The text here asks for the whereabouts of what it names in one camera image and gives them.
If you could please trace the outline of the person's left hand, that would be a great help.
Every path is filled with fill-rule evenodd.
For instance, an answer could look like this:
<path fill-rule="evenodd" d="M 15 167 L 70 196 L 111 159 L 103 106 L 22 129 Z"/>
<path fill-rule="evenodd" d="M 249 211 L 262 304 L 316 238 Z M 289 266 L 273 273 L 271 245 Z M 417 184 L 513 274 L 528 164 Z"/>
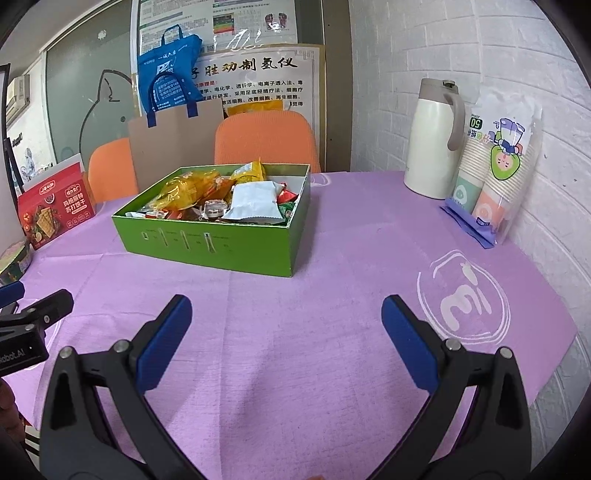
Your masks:
<path fill-rule="evenodd" d="M 0 424 L 15 442 L 25 441 L 25 427 L 16 405 L 13 390 L 5 380 L 0 381 Z"/>

